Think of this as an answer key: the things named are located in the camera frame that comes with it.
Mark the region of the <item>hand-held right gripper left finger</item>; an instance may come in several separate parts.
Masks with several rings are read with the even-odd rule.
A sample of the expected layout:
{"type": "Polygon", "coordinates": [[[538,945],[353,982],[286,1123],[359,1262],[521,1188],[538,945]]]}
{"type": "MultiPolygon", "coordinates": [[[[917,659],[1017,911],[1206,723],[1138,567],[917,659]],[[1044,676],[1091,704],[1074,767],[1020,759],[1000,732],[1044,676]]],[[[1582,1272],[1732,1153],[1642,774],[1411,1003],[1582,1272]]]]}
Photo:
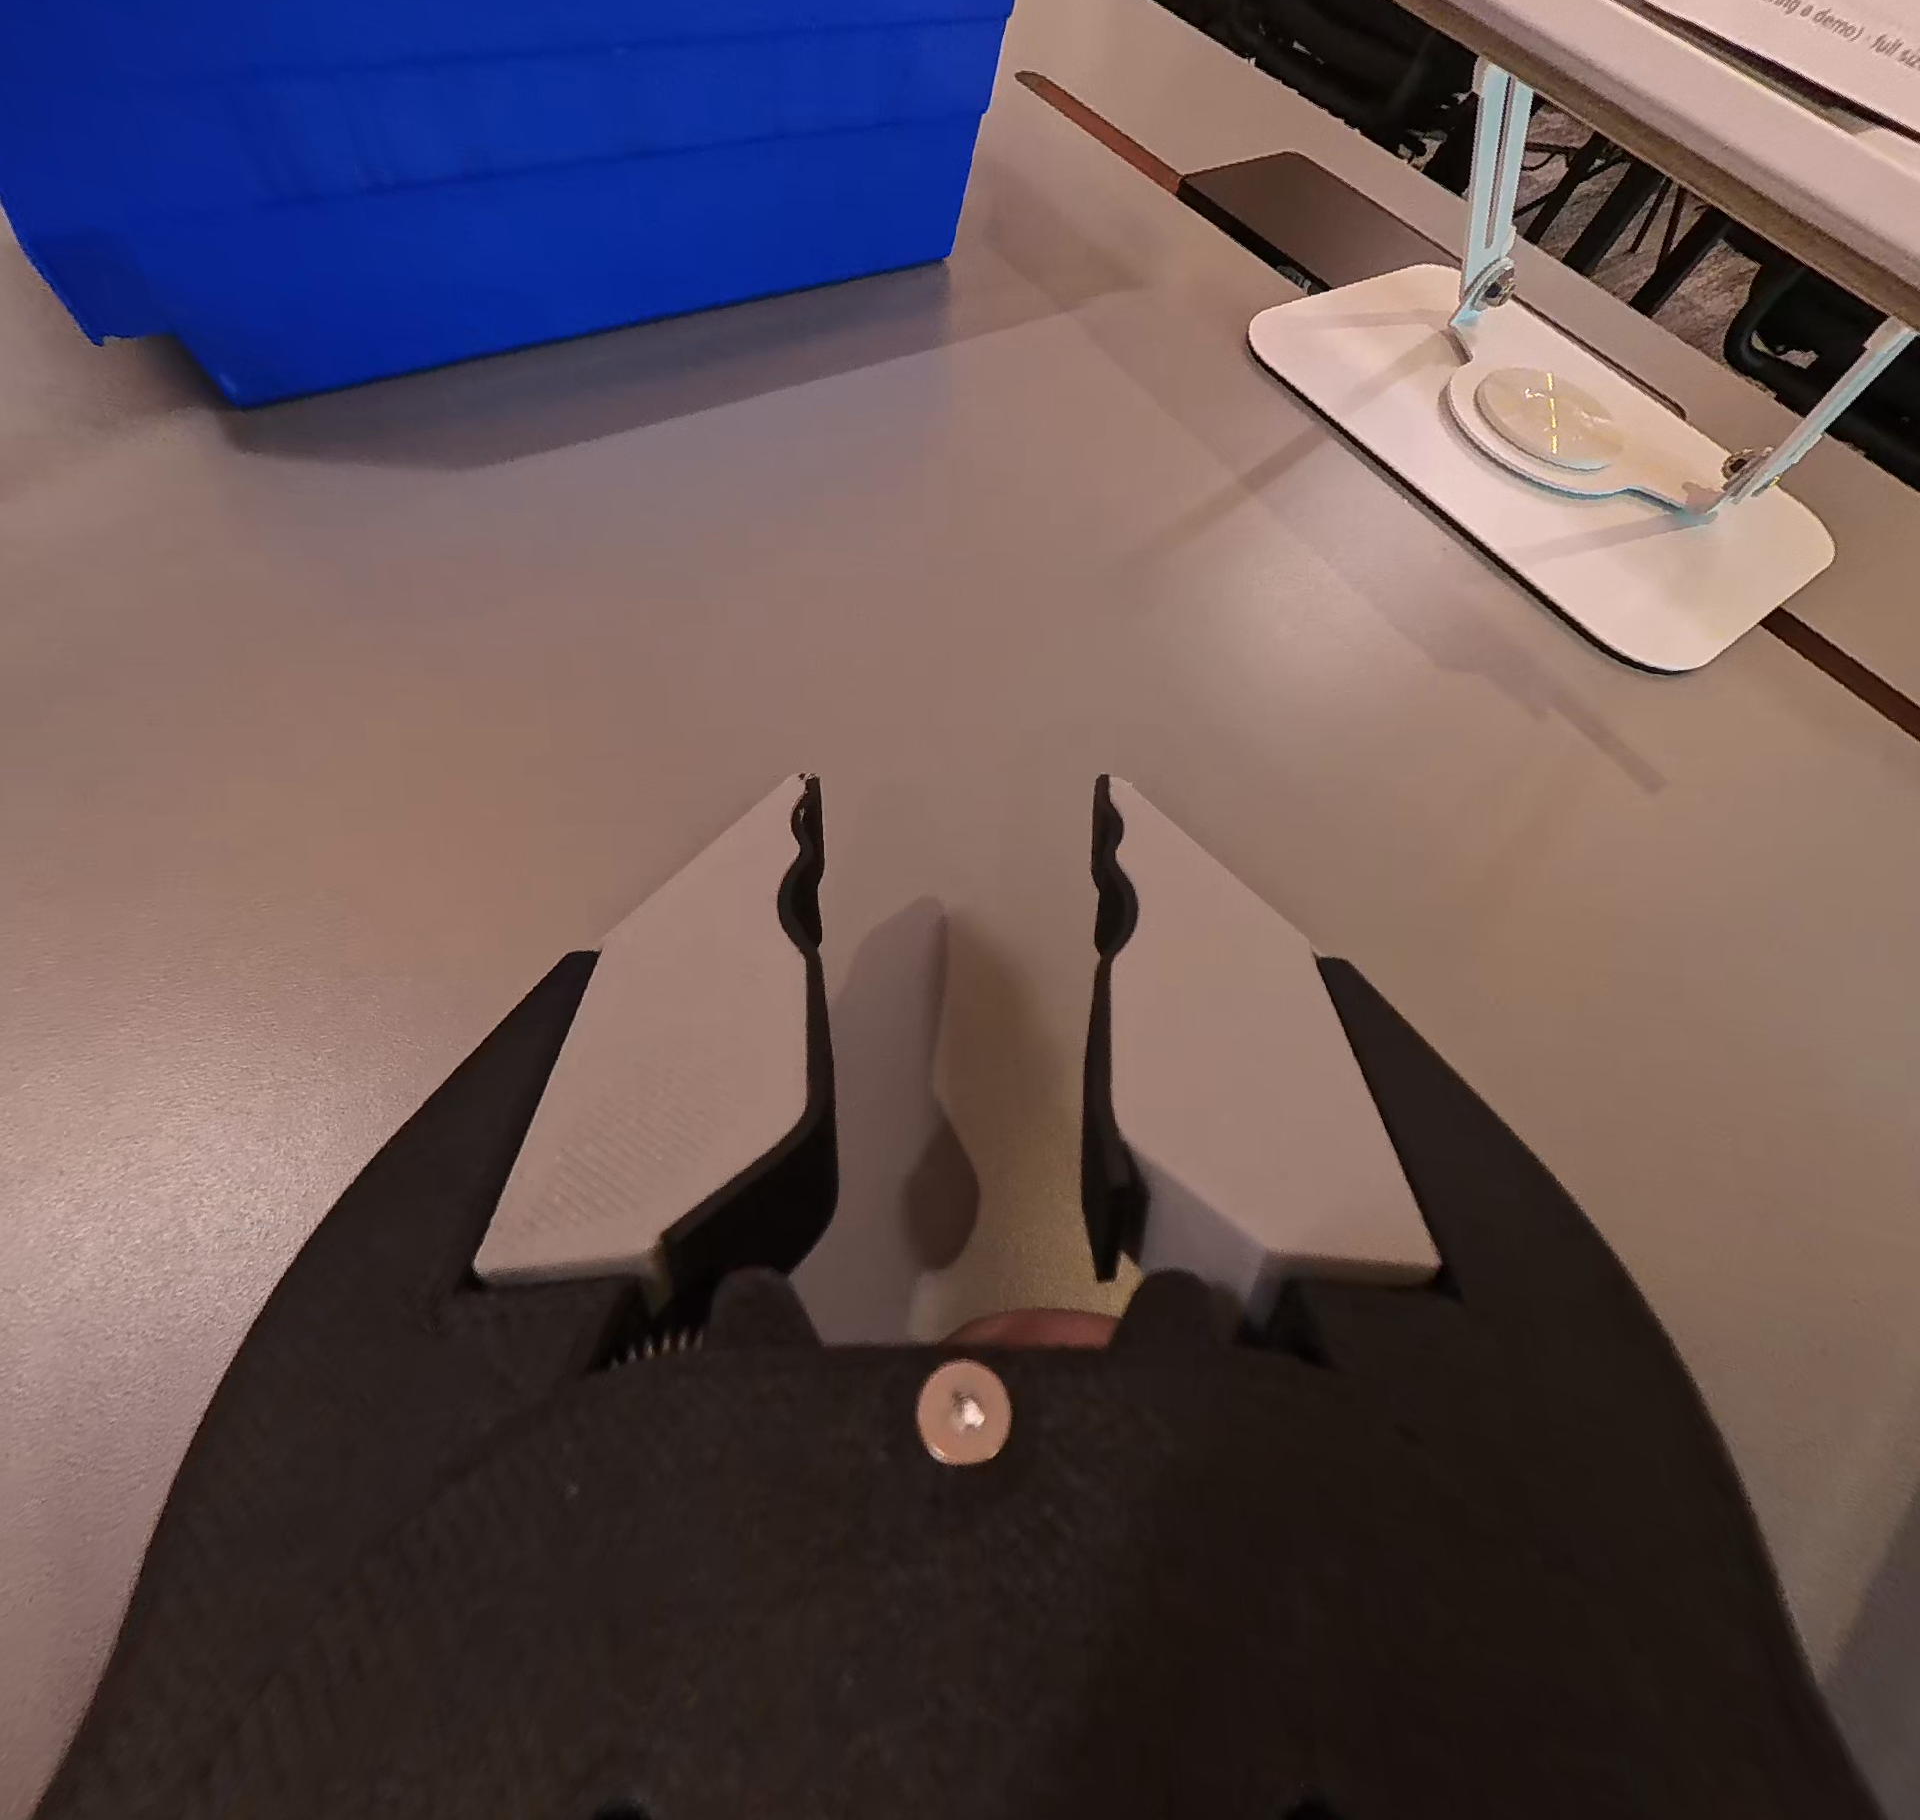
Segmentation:
{"type": "Polygon", "coordinates": [[[820,780],[793,774],[612,926],[477,1279],[707,1294],[820,1244],[836,1205],[824,860],[820,780]]]}

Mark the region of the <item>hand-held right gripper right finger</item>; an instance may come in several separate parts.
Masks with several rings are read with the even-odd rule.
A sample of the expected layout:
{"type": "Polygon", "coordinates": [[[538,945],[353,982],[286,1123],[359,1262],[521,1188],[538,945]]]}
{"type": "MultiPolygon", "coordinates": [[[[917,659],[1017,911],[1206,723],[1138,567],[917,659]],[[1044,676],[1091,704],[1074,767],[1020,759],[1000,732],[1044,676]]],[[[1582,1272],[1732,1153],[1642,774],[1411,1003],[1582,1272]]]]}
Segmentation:
{"type": "Polygon", "coordinates": [[[1096,776],[1079,1204],[1093,1276],[1196,1276],[1265,1321],[1300,1279],[1424,1287],[1442,1261],[1330,966],[1132,782],[1096,776]]]}

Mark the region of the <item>blue plastic bin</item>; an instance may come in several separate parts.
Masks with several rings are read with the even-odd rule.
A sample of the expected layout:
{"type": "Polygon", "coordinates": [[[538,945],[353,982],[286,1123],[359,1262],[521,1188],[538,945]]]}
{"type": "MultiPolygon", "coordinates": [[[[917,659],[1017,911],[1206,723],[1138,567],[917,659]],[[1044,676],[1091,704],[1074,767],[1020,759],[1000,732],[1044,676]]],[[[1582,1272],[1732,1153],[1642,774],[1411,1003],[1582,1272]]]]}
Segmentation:
{"type": "Polygon", "coordinates": [[[1015,0],[2,0],[2,197],[243,409],[942,260],[1015,0]]]}

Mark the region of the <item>white document stand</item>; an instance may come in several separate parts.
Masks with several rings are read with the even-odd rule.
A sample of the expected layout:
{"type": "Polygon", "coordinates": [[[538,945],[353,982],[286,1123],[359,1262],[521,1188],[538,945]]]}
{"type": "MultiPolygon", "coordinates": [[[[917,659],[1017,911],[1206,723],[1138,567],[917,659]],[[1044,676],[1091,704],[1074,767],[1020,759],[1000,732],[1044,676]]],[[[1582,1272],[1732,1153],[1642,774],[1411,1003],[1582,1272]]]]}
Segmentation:
{"type": "MultiPolygon", "coordinates": [[[[1695,32],[1848,132],[1879,124],[1695,32]]],[[[1790,432],[1729,452],[1518,297],[1518,187],[1534,85],[1477,59],[1458,271],[1412,264],[1272,305],[1253,358],[1578,633],[1653,672],[1705,666],[1833,559],[1782,477],[1915,341],[1881,315],[1790,432]]]]}

